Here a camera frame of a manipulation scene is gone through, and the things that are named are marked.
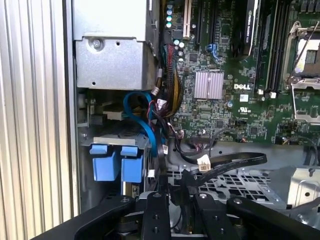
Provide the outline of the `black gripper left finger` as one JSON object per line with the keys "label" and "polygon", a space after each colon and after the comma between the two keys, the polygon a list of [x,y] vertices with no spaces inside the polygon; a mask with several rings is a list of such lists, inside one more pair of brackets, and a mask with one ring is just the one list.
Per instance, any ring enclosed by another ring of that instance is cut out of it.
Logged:
{"label": "black gripper left finger", "polygon": [[145,192],[138,201],[118,195],[34,237],[34,240],[101,240],[117,229],[124,217],[143,213],[141,240],[172,238],[169,203],[165,193]]}

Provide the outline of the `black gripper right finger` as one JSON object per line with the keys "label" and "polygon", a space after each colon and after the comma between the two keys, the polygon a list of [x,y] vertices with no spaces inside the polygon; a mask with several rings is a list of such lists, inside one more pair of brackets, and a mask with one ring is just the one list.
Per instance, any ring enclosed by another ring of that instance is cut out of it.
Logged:
{"label": "black gripper right finger", "polygon": [[240,240],[229,216],[236,216],[244,225],[250,240],[318,240],[320,231],[288,216],[320,204],[320,199],[292,209],[273,210],[244,197],[236,196],[222,204],[206,193],[194,196],[194,211],[201,219],[209,240]]}

